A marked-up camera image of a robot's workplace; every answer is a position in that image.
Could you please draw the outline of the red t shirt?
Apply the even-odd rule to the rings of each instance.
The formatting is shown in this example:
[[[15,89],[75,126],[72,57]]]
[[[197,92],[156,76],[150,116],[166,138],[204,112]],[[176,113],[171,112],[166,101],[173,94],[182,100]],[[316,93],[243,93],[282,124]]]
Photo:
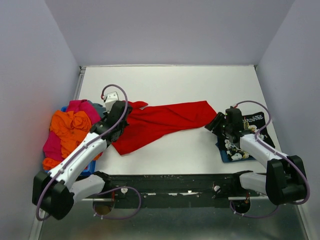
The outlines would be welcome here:
[[[184,130],[201,128],[217,115],[205,100],[149,106],[144,101],[129,102],[128,126],[112,145],[122,156],[130,154],[161,137]]]

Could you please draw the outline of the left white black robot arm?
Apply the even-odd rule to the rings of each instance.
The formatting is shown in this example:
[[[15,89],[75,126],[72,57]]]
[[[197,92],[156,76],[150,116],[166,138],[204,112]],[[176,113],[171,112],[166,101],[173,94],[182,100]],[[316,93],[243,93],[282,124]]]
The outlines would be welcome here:
[[[77,178],[94,157],[124,133],[131,111],[132,107],[127,101],[115,101],[110,112],[92,126],[80,145],[62,163],[48,172],[40,171],[35,175],[32,203],[36,206],[37,220],[44,221],[40,216],[41,210],[61,220],[82,199],[91,195],[104,198],[110,194],[111,185],[105,173],[95,172],[81,181],[77,181]]]

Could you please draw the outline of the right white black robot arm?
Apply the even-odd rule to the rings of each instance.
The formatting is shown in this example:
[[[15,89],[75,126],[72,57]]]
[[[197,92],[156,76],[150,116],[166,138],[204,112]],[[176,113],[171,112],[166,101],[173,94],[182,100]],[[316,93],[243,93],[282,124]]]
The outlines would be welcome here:
[[[310,196],[304,164],[297,155],[286,155],[261,140],[258,133],[245,127],[242,112],[231,107],[219,112],[205,128],[219,140],[227,140],[257,160],[265,174],[242,171],[235,174],[230,191],[241,196],[247,190],[266,195],[274,205],[303,204]]]

